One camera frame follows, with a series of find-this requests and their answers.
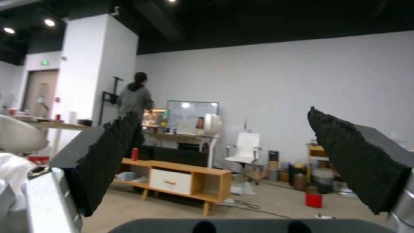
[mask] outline black stand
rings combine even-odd
[[[113,92],[112,93],[109,93],[109,92],[106,92],[106,91],[102,92],[101,110],[99,112],[98,125],[102,124],[102,115],[104,114],[104,103],[109,102],[111,104],[116,104],[117,101],[118,101],[118,98],[119,98],[119,96],[116,94],[116,88],[118,87],[118,81],[119,80],[123,81],[123,79],[115,77],[115,76],[113,76],[113,78],[115,78],[115,85],[113,87]]]

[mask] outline white cup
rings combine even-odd
[[[76,112],[69,112],[69,124],[76,124]]]

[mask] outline red can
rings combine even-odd
[[[322,194],[320,193],[306,193],[306,205],[313,208],[322,208]]]
[[[131,156],[131,158],[132,158],[133,161],[137,161],[137,159],[138,159],[138,153],[139,153],[138,148],[136,148],[136,147],[132,148],[132,156]]]
[[[15,116],[15,115],[16,115],[16,113],[17,113],[17,110],[16,110],[15,108],[11,108],[11,109],[9,109],[9,115],[10,115],[10,116]]]

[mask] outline door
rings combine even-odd
[[[57,79],[58,70],[30,72],[22,109],[29,109],[32,116],[50,119]]]

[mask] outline table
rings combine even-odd
[[[90,126],[85,126],[85,125],[80,125],[80,124],[64,124],[64,123],[57,123],[54,121],[44,121],[44,122],[23,121],[23,122],[29,125],[32,125],[36,128],[39,128],[39,129],[56,129],[53,147],[49,153],[50,158],[52,158],[58,152],[58,146],[59,146],[60,136],[62,134],[62,129],[82,131],[82,130],[90,128]]]
[[[210,206],[223,202],[230,196],[231,175],[229,170],[198,167],[180,163],[157,160],[136,160],[123,158],[122,164],[149,168],[146,182],[133,182],[114,179],[115,182],[144,189],[142,200],[145,201],[149,190],[194,198],[204,201],[204,217],[209,214]]]
[[[311,160],[325,160],[329,161],[328,154],[325,153],[325,150],[320,145],[308,144],[308,167],[306,169],[306,179],[308,183],[311,182]]]

